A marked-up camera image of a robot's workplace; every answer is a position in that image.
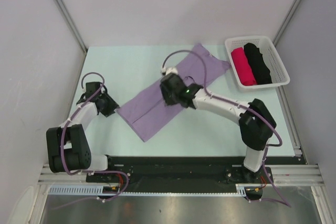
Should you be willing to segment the purple t shirt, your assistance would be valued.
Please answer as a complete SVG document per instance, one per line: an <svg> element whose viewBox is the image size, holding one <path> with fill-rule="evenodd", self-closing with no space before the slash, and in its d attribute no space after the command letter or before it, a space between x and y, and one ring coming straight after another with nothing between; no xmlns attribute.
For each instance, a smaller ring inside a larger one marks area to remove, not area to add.
<svg viewBox="0 0 336 224"><path fill-rule="evenodd" d="M230 68L228 61L219 60L202 44L176 65L177 73L186 86L192 83L210 85ZM127 125L143 141L147 142L164 128L184 108L174 103L172 94L160 87L158 80L138 93L117 111Z"/></svg>

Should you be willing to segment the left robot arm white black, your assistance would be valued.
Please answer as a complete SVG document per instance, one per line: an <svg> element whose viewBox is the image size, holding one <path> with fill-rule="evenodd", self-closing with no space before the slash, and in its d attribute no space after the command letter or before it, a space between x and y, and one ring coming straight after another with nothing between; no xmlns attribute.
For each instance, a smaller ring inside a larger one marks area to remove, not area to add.
<svg viewBox="0 0 336 224"><path fill-rule="evenodd" d="M46 132L50 170L53 173L88 170L93 157L85 131L97 116L109 117L118 108L102 82L87 82L73 114Z"/></svg>

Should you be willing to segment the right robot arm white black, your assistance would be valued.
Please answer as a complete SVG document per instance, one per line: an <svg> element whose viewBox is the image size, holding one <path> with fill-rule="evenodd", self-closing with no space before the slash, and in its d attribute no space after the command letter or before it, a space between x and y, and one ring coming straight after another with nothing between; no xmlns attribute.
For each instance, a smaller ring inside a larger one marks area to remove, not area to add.
<svg viewBox="0 0 336 224"><path fill-rule="evenodd" d="M242 169L243 179L254 183L261 177L260 168L266 147L277 126L261 100L240 102L211 93L196 83L187 86L175 73L169 73L160 80L160 89L168 106L179 104L183 108L211 112L236 123L241 139L247 146Z"/></svg>

